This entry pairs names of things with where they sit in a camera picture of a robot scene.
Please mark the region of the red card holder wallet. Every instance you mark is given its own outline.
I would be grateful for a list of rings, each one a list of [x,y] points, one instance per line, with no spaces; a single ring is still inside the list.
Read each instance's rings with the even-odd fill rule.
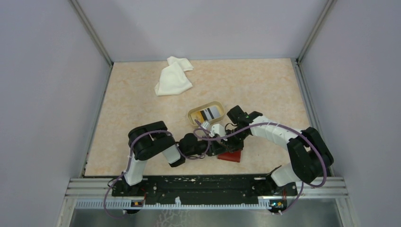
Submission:
[[[219,154],[217,156],[217,159],[240,163],[241,154],[242,154],[242,152],[240,150],[235,151],[235,152],[226,152],[223,154]]]

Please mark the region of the beige oval tray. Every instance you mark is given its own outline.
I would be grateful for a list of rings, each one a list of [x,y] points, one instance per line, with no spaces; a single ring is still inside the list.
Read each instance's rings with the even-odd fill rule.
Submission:
[[[191,119],[191,113],[203,110],[203,109],[208,108],[208,107],[213,106],[213,105],[216,105],[219,108],[221,116],[219,118],[217,118],[217,119],[214,119],[214,120],[208,121],[208,122],[213,124],[213,123],[217,123],[217,122],[221,121],[225,116],[225,113],[226,113],[225,109],[224,109],[223,105],[220,102],[212,101],[212,102],[209,102],[207,104],[204,104],[204,105],[198,106],[196,108],[193,108],[187,113],[187,118],[188,118],[190,124],[193,125],[193,126],[197,126],[198,123],[200,123],[200,122],[196,122],[196,123],[193,122],[193,120]]]

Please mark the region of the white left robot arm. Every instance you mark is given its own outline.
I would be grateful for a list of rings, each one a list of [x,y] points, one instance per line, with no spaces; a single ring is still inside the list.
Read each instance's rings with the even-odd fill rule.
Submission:
[[[187,133],[176,141],[163,121],[158,121],[132,129],[128,133],[130,155],[127,169],[123,174],[123,189],[131,196],[142,189],[143,172],[149,159],[163,154],[171,167],[178,167],[187,159],[217,156],[229,151],[224,141],[208,141],[194,133]]]

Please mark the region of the gold VIP card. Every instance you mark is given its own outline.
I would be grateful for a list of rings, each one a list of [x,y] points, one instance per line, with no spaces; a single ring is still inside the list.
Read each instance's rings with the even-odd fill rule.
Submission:
[[[194,123],[196,123],[196,122],[200,122],[200,123],[204,122],[204,118],[202,116],[201,111],[196,111],[196,112],[191,113],[191,119],[193,120]]]

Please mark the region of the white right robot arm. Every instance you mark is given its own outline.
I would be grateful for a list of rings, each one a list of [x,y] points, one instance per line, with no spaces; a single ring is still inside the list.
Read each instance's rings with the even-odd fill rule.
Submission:
[[[228,111],[227,116],[236,125],[235,129],[228,131],[229,144],[242,148],[244,139],[252,135],[267,139],[288,152],[290,162],[273,170],[266,182],[270,194],[280,194],[285,185],[292,182],[312,185],[319,176],[323,177],[319,186],[325,184],[327,169],[334,158],[315,128],[296,130],[270,120],[260,112],[246,113],[238,105]]]

